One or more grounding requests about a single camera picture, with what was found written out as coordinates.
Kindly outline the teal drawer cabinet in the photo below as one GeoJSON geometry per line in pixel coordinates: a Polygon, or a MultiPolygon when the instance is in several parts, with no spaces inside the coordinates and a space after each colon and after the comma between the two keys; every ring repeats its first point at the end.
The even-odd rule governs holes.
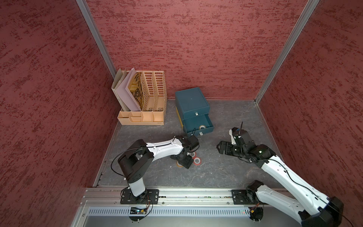
{"type": "Polygon", "coordinates": [[[175,105],[181,127],[189,137],[213,132],[214,126],[209,117],[210,105],[199,87],[177,91],[175,105]]]}

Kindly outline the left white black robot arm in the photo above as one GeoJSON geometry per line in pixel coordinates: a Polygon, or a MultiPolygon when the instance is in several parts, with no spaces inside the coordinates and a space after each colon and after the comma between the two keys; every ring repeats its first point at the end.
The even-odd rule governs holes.
{"type": "Polygon", "coordinates": [[[189,169],[196,159],[191,154],[198,147],[199,140],[194,135],[191,137],[179,135],[171,140],[156,143],[146,143],[143,139],[135,141],[117,159],[122,170],[121,175],[126,178],[129,186],[126,192],[121,193],[121,204],[142,204],[148,202],[148,199],[156,204],[158,190],[147,190],[143,180],[151,163],[170,157],[182,167],[189,169]]]}

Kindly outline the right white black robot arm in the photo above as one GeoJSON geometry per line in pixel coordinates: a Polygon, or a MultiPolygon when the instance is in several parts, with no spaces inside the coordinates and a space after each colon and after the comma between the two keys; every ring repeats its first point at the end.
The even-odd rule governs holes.
{"type": "Polygon", "coordinates": [[[285,196],[255,180],[241,195],[252,204],[250,219],[260,220],[263,216],[260,204],[268,204],[292,217],[303,227],[338,227],[341,224],[344,204],[339,198],[330,198],[315,189],[289,168],[271,148],[264,144],[256,145],[247,131],[234,127],[229,134],[230,142],[221,141],[216,146],[220,154],[255,164],[293,196],[285,196]]]}

